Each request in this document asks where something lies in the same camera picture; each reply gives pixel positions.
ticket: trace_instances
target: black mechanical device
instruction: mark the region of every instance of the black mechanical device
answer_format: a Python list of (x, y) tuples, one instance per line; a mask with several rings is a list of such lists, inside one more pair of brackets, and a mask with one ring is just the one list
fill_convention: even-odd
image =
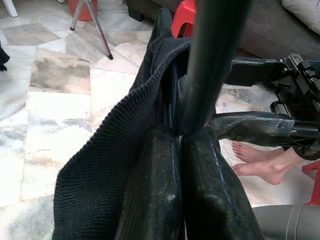
[(320, 61), (304, 60), (297, 53), (280, 60), (236, 58), (226, 83), (242, 86), (261, 83), (271, 88), (278, 101), (270, 105), (275, 114), (268, 114), (268, 118), (271, 122), (283, 120), (278, 126), (274, 122), (273, 127), (280, 132), (277, 137), (282, 138), (273, 145), (295, 147), (301, 157), (314, 160), (319, 158), (320, 152), (319, 71)]

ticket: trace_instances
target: gray sofa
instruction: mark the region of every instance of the gray sofa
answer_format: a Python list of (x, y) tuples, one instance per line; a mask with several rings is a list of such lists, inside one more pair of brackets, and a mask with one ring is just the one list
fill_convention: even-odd
[[(181, 0), (127, 0), (129, 14), (155, 19), (161, 7), (174, 13)], [(320, 60), (320, 35), (285, 10), (282, 0), (253, 0), (240, 43), (241, 55), (280, 59), (299, 53)]]

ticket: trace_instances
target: red chair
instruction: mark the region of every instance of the red chair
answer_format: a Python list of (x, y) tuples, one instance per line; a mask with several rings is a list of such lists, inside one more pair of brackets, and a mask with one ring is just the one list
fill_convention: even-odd
[(309, 172), (311, 170), (316, 170), (315, 182), (312, 191), (311, 200), (306, 203), (307, 205), (320, 205), (320, 161), (305, 165), (302, 167), (302, 172)]
[(191, 37), (196, 20), (196, 0), (184, 0), (176, 9), (171, 31), (175, 38), (179, 36), (181, 27), (186, 24), (184, 37)]

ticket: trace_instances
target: red bucket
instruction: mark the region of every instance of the red bucket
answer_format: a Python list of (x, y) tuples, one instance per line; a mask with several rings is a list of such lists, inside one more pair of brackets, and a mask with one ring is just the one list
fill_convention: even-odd
[[(98, 0), (91, 0), (91, 2), (93, 5), (93, 9), (94, 9), (95, 14), (97, 14), (98, 13)], [(70, 7), (72, 16), (74, 16), (75, 12), (76, 12), (77, 5), (78, 5), (78, 0), (68, 0), (68, 4)], [(78, 20), (84, 21), (84, 22), (88, 22), (88, 21), (93, 20), (91, 17), (90, 11), (88, 9), (88, 6), (85, 2), (82, 5), (82, 9), (81, 9)]]

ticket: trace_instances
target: marble floor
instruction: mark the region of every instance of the marble floor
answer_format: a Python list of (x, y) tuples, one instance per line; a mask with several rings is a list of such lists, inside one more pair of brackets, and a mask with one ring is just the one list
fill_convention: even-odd
[[(0, 41), (11, 57), (8, 71), (0, 72), (0, 240), (48, 240), (57, 173), (128, 93), (152, 22), (130, 18), (121, 0), (100, 0), (111, 61), (92, 22), (69, 30), (68, 4), (14, 4), (19, 16), (11, 18), (0, 1)], [(224, 86), (216, 106), (218, 112), (268, 111), (274, 98), (260, 86)], [(230, 165), (241, 162), (230, 141), (220, 143)], [(298, 167), (277, 186), (254, 176), (240, 180), (253, 207), (305, 203), (314, 183)]]

